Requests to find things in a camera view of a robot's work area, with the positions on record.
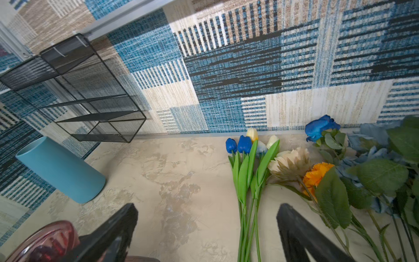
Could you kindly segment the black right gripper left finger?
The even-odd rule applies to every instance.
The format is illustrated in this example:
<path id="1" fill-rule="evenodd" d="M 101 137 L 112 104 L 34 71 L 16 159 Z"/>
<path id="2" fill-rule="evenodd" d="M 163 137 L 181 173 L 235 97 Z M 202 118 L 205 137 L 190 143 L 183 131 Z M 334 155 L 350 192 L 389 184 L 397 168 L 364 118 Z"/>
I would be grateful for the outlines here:
<path id="1" fill-rule="evenodd" d="M 62 262 L 124 262 L 137 224 L 133 203 L 124 205 L 93 233 L 87 235 Z"/>

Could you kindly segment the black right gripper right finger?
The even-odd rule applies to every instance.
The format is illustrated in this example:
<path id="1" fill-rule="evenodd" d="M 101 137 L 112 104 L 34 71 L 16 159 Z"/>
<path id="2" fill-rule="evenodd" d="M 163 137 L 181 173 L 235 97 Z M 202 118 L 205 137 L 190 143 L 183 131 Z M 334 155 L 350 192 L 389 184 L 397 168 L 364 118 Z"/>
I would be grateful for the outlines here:
<path id="1" fill-rule="evenodd" d="M 308 262 L 308 253 L 316 262 L 353 261 L 289 204 L 281 204 L 276 219 L 287 262 Z"/>

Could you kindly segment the pink ribbed glass vase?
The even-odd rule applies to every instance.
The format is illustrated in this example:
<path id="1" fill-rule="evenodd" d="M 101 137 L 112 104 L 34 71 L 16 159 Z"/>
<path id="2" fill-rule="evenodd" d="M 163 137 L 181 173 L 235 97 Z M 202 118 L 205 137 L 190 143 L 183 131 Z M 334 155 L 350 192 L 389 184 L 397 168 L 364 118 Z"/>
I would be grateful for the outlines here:
<path id="1" fill-rule="evenodd" d="M 28 237 L 2 262 L 59 262 L 62 257 L 81 244 L 69 221 L 52 222 Z"/>

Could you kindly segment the white tulip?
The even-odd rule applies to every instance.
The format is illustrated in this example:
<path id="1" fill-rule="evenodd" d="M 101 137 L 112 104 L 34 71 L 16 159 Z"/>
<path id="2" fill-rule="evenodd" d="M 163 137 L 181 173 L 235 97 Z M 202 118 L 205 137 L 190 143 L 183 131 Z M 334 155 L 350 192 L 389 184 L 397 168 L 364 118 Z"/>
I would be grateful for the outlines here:
<path id="1" fill-rule="evenodd" d="M 259 230 L 258 230 L 258 212 L 260 206 L 260 198 L 265 186 L 266 180 L 269 177 L 270 171 L 268 169 L 269 163 L 276 157 L 279 152 L 280 141 L 279 138 L 275 135 L 272 135 L 266 145 L 266 150 L 260 151 L 259 156 L 259 165 L 256 170 L 256 173 L 253 177 L 251 183 L 252 197 L 254 201 L 254 212 L 253 212 L 253 222 L 252 222 L 252 233 L 249 238 L 249 255 L 251 255 L 251 247 L 253 239 L 256 243 L 256 254 L 258 261 L 261 261 L 260 253 L 260 242 L 259 242 Z"/>

